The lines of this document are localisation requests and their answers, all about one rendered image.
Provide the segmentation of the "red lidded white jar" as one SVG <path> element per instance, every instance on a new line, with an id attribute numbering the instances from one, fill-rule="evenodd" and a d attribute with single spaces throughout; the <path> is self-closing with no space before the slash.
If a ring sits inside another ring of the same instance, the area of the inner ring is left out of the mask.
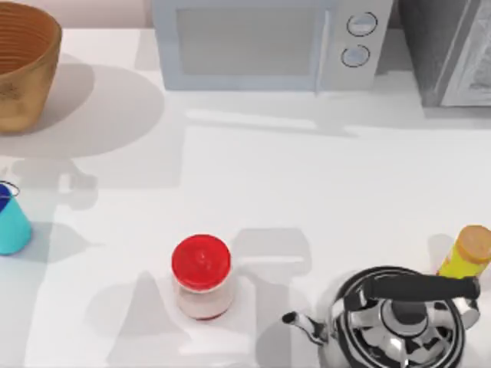
<path id="1" fill-rule="evenodd" d="M 212 320 L 230 308 L 235 280 L 232 255 L 214 235 L 197 234 L 182 240 L 171 257 L 173 288 L 180 310 L 195 320 Z"/>

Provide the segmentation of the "pale microwave oven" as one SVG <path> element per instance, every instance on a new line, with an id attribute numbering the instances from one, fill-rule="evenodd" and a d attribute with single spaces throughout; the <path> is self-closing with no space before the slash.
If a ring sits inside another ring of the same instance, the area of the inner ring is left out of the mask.
<path id="1" fill-rule="evenodd" d="M 325 11 L 330 29 L 321 92 L 369 88 L 394 0 L 152 0 L 163 82 L 169 90 L 315 92 Z M 373 33 L 354 37 L 352 15 L 373 13 Z M 345 48 L 371 52 L 361 67 Z"/>

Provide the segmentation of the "round microwave knob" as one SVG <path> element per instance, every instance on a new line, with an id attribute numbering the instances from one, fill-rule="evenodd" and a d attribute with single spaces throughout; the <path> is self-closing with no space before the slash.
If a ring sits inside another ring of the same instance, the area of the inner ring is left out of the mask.
<path id="1" fill-rule="evenodd" d="M 370 57 L 370 50 L 367 47 L 358 44 L 351 48 L 345 48 L 342 51 L 341 62 L 346 67 L 356 68 L 364 66 L 370 60 Z"/>
<path id="2" fill-rule="evenodd" d="M 377 17 L 367 11 L 352 15 L 347 22 L 347 30 L 354 37 L 365 37 L 374 32 L 378 24 Z"/>

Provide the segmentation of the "shiny metal kettle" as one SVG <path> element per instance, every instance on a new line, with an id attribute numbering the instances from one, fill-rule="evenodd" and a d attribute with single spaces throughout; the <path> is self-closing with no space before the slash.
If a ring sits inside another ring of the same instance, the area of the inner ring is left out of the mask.
<path id="1" fill-rule="evenodd" d="M 318 345 L 321 368 L 463 368 L 480 292 L 475 276 L 378 266 L 347 279 L 323 320 L 291 311 L 282 321 Z"/>

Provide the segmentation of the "yellow can with orange lid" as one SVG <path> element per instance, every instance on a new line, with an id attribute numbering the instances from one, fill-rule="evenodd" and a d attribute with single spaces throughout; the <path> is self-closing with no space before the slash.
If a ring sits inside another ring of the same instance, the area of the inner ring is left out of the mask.
<path id="1" fill-rule="evenodd" d="M 479 277 L 491 262 L 491 230 L 482 225 L 464 227 L 437 275 L 448 278 Z"/>

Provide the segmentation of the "turquoise and blue cup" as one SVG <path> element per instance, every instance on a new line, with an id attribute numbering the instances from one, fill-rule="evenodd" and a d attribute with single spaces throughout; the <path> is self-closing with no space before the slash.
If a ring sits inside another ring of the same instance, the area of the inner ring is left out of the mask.
<path id="1" fill-rule="evenodd" d="M 16 199 L 17 186 L 0 180 L 0 255 L 13 255 L 31 240 L 31 223 Z"/>

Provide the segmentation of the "brown woven basket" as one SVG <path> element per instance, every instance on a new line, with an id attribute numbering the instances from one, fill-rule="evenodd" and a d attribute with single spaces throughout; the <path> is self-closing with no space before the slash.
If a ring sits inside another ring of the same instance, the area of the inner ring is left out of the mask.
<path id="1" fill-rule="evenodd" d="M 38 122 L 61 40 L 60 24 L 46 11 L 0 1 L 0 133 L 22 132 Z"/>

